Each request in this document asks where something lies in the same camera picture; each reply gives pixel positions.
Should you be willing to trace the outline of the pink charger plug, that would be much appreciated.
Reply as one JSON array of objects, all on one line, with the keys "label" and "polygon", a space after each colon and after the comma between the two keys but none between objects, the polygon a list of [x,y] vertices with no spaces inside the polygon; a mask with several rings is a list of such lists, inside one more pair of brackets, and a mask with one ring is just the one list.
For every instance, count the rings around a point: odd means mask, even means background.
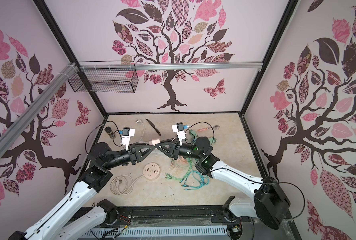
[{"label": "pink charger plug", "polygon": [[149,141],[149,145],[150,146],[155,146],[157,144],[160,144],[161,143],[161,140],[160,139],[152,139]]}]

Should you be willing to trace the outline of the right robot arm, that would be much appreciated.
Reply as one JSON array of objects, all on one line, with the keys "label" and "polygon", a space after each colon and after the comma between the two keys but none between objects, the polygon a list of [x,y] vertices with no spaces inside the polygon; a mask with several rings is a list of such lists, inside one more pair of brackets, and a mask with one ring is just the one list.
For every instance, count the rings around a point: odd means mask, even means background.
[{"label": "right robot arm", "polygon": [[273,230],[280,228],[291,203],[274,178],[254,177],[230,167],[212,154],[213,146],[206,137],[200,137],[192,144],[173,141],[159,143],[155,147],[174,160],[178,157],[195,159],[195,167],[200,174],[227,183],[247,196],[245,199],[229,197],[223,205],[227,221],[251,217]]}]

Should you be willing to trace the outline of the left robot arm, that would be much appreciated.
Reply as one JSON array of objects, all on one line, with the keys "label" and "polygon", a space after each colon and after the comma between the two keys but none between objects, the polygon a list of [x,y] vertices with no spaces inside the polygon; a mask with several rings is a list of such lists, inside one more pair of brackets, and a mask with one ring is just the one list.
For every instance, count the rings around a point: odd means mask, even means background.
[{"label": "left robot arm", "polygon": [[155,146],[132,144],[128,149],[113,151],[107,143],[95,144],[87,157],[90,168],[75,182],[72,190],[52,210],[27,230],[15,231],[11,240],[74,240],[93,227],[117,220],[117,207],[104,200],[76,222],[69,220],[99,193],[112,178],[111,169],[142,162]]}]

